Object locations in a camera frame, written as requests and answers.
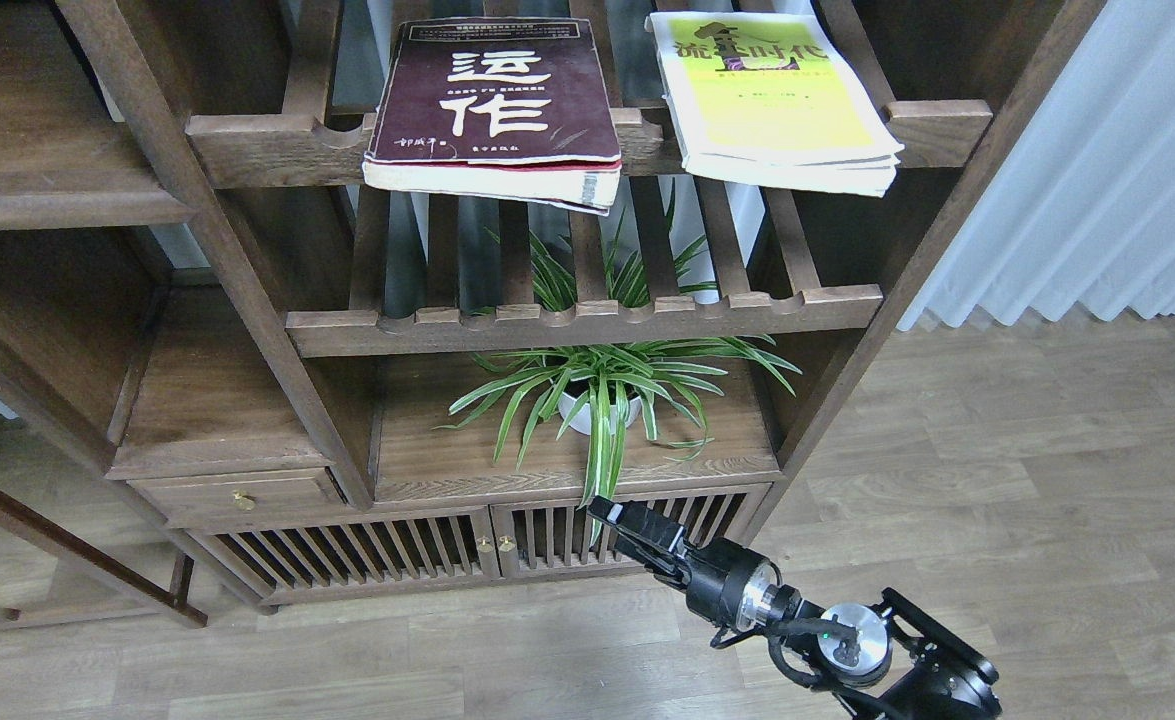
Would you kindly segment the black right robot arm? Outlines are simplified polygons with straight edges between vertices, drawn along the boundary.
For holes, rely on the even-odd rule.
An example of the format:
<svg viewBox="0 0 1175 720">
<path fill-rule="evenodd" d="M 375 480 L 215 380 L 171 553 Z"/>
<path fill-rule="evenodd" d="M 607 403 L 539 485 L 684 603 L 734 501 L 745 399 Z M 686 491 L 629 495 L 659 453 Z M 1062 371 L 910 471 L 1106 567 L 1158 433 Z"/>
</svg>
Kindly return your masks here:
<svg viewBox="0 0 1175 720">
<path fill-rule="evenodd" d="M 995 719 L 998 669 L 915 603 L 884 588 L 875 605 L 824 608 L 783 584 L 774 561 L 728 538 L 698 547 L 686 529 L 642 502 L 597 496 L 588 514 L 616 532 L 616 550 L 686 595 L 716 625 L 712 647 L 763 637 L 791 682 L 828 692 L 857 719 Z"/>
</svg>

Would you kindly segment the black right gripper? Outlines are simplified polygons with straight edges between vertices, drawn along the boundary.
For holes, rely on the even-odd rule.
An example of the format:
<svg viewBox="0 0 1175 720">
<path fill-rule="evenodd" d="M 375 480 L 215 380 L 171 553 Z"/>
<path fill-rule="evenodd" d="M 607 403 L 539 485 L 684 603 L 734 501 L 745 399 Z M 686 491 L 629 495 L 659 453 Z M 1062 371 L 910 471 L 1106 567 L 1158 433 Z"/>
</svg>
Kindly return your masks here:
<svg viewBox="0 0 1175 720">
<path fill-rule="evenodd" d="M 783 621 L 783 574 L 761 553 L 728 538 L 686 550 L 686 529 L 643 502 L 595 496 L 588 514 L 619 534 L 616 552 L 686 594 L 689 611 L 716 625 L 712 648 L 727 648 Z"/>
</svg>

